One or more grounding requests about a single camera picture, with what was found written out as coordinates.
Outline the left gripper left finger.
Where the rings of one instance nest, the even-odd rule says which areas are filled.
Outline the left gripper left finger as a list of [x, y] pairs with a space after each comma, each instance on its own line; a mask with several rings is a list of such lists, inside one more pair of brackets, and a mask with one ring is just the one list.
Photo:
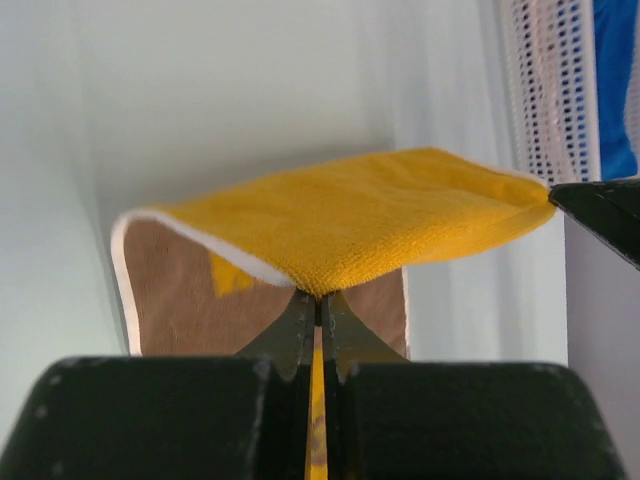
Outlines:
[[5, 479], [301, 479], [313, 302], [232, 356], [76, 357], [35, 383]]

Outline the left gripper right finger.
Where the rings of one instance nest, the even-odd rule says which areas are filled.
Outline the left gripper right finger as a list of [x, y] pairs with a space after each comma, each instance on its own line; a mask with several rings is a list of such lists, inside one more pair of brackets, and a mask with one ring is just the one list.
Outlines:
[[413, 362], [319, 304], [332, 479], [623, 479], [599, 408], [546, 362]]

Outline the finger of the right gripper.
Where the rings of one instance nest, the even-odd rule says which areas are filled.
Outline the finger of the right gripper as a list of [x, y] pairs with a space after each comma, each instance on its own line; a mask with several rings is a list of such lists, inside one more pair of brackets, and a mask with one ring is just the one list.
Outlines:
[[555, 185], [549, 201], [639, 269], [639, 179]]

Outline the yellow brown bear towel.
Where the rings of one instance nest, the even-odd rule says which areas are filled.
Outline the yellow brown bear towel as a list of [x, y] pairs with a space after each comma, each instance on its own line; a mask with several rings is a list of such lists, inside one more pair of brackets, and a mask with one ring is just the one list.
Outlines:
[[313, 347], [301, 479], [332, 479], [320, 301], [342, 294], [367, 328], [410, 360], [405, 267], [499, 247], [555, 211], [540, 181], [433, 148], [334, 160], [131, 210], [111, 234], [129, 351], [232, 356], [295, 293], [307, 294]]

